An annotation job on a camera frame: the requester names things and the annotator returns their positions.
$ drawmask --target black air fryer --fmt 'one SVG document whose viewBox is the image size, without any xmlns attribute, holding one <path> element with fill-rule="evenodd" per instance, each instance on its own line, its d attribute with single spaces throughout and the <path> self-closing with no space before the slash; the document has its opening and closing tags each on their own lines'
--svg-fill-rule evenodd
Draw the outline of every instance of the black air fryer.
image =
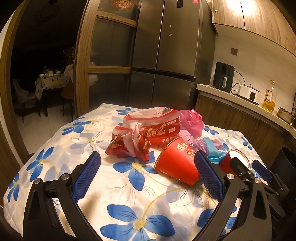
<svg viewBox="0 0 296 241">
<path fill-rule="evenodd" d="M 217 62 L 214 75 L 213 87 L 225 92 L 230 92 L 233 83 L 234 67 Z"/>
</svg>

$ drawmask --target barcode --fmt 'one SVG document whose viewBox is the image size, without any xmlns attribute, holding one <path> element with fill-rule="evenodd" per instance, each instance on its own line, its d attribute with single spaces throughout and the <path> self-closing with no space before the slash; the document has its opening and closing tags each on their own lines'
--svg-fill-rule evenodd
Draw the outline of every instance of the barcode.
<svg viewBox="0 0 296 241">
<path fill-rule="evenodd" d="M 170 112 L 171 111 L 171 109 L 170 108 L 166 108 L 166 109 L 164 109 L 163 110 L 163 115 L 165 114 L 165 113 L 168 113 L 168 112 Z"/>
</svg>

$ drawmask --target bottle label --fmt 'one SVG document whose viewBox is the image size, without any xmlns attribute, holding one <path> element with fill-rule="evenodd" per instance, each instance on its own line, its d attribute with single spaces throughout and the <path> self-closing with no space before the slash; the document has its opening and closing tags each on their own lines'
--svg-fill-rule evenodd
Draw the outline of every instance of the bottle label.
<svg viewBox="0 0 296 241">
<path fill-rule="evenodd" d="M 272 91 L 266 90 L 266 94 L 265 94 L 264 100 L 270 103 L 271 102 L 271 97 L 272 97 Z"/>
</svg>

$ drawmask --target refrigerator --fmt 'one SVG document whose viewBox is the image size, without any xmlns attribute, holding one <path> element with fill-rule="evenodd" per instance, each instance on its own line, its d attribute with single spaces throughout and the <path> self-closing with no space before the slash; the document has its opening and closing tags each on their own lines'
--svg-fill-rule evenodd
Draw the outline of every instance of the refrigerator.
<svg viewBox="0 0 296 241">
<path fill-rule="evenodd" d="M 142 0 L 129 106 L 194 109 L 196 85 L 210 83 L 214 49 L 206 0 Z"/>
</svg>

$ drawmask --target rice cooker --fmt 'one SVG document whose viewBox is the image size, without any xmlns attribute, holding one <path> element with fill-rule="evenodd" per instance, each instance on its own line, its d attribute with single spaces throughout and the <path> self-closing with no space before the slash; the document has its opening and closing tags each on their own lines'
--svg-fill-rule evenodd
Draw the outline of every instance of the rice cooker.
<svg viewBox="0 0 296 241">
<path fill-rule="evenodd" d="M 239 85 L 237 96 L 255 105 L 259 105 L 261 94 L 259 90 L 256 90 L 253 87 L 253 85 Z"/>
</svg>

